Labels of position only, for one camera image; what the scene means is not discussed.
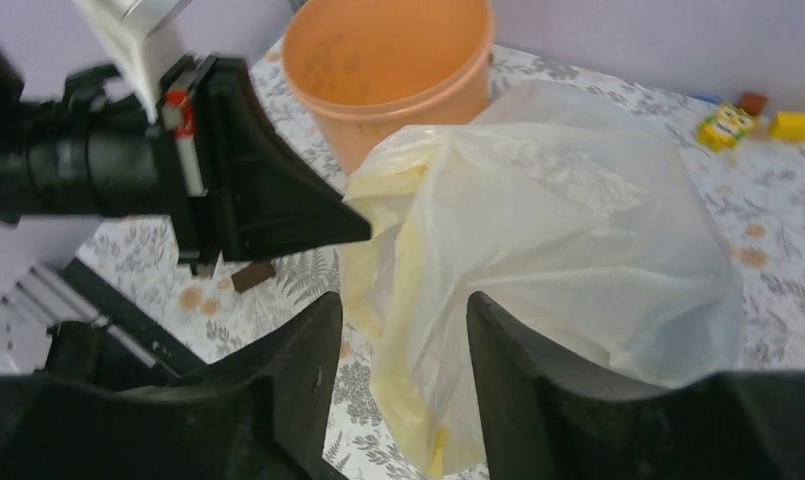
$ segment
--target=round container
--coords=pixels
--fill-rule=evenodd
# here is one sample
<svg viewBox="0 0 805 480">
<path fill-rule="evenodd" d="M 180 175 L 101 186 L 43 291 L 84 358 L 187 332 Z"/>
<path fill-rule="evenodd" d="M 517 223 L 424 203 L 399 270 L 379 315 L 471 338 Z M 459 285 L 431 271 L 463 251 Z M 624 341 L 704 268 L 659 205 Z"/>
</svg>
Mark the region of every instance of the round container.
<svg viewBox="0 0 805 480">
<path fill-rule="evenodd" d="M 405 125 L 464 124 L 484 110 L 495 35 L 489 0 L 310 0 L 282 61 L 350 174 Z"/>
</svg>

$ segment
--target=brown wooden block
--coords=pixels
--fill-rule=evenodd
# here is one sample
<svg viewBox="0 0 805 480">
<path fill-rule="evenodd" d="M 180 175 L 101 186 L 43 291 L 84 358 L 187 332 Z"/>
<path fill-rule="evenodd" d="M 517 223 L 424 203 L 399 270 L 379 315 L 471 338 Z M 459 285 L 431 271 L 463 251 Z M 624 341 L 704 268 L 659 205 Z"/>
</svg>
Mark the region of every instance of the brown wooden block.
<svg viewBox="0 0 805 480">
<path fill-rule="evenodd" d="M 231 276 L 231 283 L 237 293 L 243 293 L 275 276 L 275 268 L 270 262 L 250 263 L 246 268 Z"/>
<path fill-rule="evenodd" d="M 738 100 L 737 107 L 747 112 L 751 117 L 757 117 L 767 105 L 768 98 L 760 93 L 744 92 Z"/>
</svg>

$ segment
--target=blue object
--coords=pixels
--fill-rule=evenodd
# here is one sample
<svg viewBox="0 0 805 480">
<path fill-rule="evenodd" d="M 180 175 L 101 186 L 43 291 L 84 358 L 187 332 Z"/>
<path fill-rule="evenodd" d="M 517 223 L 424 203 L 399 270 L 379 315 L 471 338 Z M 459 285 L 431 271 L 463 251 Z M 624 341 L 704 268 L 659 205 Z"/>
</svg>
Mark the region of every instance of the blue object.
<svg viewBox="0 0 805 480">
<path fill-rule="evenodd" d="M 720 98 L 720 95 L 691 95 L 691 97 L 702 100 L 703 102 L 713 103 L 714 105 L 723 103 L 723 99 Z"/>
</svg>

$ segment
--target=floral tablecloth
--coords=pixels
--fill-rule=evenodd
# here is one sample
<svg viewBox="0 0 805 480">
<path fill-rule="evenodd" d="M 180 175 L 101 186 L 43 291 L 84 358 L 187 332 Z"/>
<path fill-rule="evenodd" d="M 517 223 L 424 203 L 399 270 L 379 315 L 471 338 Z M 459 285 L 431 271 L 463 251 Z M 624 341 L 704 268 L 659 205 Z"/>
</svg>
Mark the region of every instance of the floral tablecloth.
<svg viewBox="0 0 805 480">
<path fill-rule="evenodd" d="M 345 177 L 281 73 L 280 44 L 252 70 L 279 132 L 329 183 Z M 745 280 L 745 368 L 805 368 L 805 145 L 747 139 L 713 154 L 693 130 L 714 108 L 534 55 L 494 47 L 491 93 L 542 78 L 579 86 L 656 122 L 669 132 L 711 213 L 728 238 Z M 272 331 L 322 292 L 338 287 L 338 257 L 322 248 L 276 261 L 275 279 L 238 295 L 229 280 L 241 265 L 194 279 L 176 266 L 164 218 L 105 223 L 79 257 L 175 337 L 213 362 Z M 396 450 L 370 397 L 370 346 L 346 327 L 326 437 L 326 458 L 352 480 L 419 479 Z M 481 466 L 457 479 L 487 478 Z"/>
</svg>

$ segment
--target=translucent plastic bag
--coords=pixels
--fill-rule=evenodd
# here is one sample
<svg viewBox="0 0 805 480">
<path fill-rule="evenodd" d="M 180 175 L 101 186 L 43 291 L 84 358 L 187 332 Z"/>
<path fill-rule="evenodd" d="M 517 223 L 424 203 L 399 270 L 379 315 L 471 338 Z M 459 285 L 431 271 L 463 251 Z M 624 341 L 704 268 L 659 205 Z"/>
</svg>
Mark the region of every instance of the translucent plastic bag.
<svg viewBox="0 0 805 480">
<path fill-rule="evenodd" d="M 345 313 L 372 340 L 370 388 L 394 440 L 430 476 L 484 460 L 474 291 L 664 386 L 730 368 L 740 348 L 741 279 L 676 148 L 563 85 L 520 86 L 478 121 L 512 116 L 538 123 L 404 129 L 346 195 L 374 238 L 341 248 Z"/>
</svg>

